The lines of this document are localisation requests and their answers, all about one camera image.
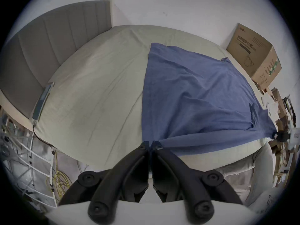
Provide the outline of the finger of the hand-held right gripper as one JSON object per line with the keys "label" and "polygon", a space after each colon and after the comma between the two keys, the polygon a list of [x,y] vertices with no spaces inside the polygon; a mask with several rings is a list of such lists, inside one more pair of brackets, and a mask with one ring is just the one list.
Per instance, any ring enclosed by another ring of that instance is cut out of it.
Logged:
{"label": "finger of the hand-held right gripper", "polygon": [[280,130],[273,133],[273,139],[278,142],[287,142],[290,139],[291,134],[288,131]]}

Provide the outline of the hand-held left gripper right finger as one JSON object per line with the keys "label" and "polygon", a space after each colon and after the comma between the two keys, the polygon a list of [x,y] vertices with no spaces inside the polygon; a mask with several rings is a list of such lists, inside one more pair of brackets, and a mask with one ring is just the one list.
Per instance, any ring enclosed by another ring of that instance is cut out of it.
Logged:
{"label": "hand-held left gripper right finger", "polygon": [[208,222],[215,213],[212,201],[242,205],[232,186],[216,171],[189,168],[177,155],[152,141],[153,187],[162,202],[183,200],[191,222]]}

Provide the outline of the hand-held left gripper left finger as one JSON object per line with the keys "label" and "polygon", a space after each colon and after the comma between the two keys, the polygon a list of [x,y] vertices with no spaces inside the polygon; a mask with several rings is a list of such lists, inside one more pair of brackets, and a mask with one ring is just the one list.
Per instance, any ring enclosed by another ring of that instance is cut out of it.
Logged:
{"label": "hand-held left gripper left finger", "polygon": [[119,200],[138,203],[148,189],[149,153],[149,142],[142,142],[113,168],[82,172],[59,206],[90,201],[87,213],[91,220],[111,223]]}

